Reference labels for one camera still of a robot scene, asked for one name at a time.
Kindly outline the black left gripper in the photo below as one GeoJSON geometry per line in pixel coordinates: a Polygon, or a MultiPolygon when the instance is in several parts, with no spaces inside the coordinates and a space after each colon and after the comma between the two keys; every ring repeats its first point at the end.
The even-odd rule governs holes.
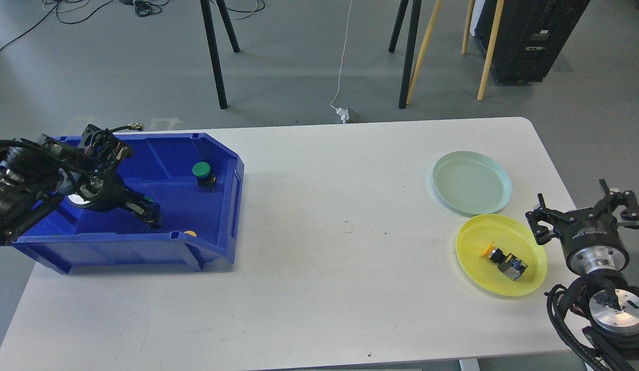
{"type": "Polygon", "coordinates": [[[163,225],[160,205],[128,187],[117,174],[83,186],[79,192],[68,195],[67,201],[76,208],[101,213],[116,208],[134,212],[134,216],[148,228],[161,228],[163,225]]]}

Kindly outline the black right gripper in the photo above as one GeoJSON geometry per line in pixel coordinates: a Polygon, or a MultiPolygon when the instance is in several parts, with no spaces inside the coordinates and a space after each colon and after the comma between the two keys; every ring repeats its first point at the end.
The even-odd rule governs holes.
{"type": "Polygon", "coordinates": [[[614,251],[628,263],[628,252],[619,237],[618,228],[639,230],[639,204],[633,191],[615,191],[605,179],[599,179],[604,197],[593,210],[581,209],[564,213],[546,206],[542,193],[537,195],[539,203],[525,213],[532,235],[539,246],[558,238],[562,244],[567,263],[575,263],[584,249],[604,247],[605,256],[614,251]]]}

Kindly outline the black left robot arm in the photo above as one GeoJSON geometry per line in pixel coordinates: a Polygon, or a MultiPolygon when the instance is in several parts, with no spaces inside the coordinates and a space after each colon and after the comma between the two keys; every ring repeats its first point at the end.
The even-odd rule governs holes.
{"type": "Polygon", "coordinates": [[[45,134],[38,141],[0,140],[0,246],[8,246],[54,212],[64,199],[79,209],[128,211],[152,228],[161,207],[117,173],[133,148],[115,129],[87,125],[77,145],[45,134]]]}

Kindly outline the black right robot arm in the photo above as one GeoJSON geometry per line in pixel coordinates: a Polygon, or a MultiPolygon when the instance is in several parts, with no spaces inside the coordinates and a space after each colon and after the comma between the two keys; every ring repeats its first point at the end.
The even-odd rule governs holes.
{"type": "Polygon", "coordinates": [[[619,228],[639,229],[639,204],[632,191],[599,181],[603,198],[590,208],[548,208],[539,194],[525,214],[536,243],[557,238],[565,265],[577,278],[545,293],[546,310],[560,340],[593,370],[632,370],[639,360],[639,287],[623,270],[630,255],[619,228]]]}

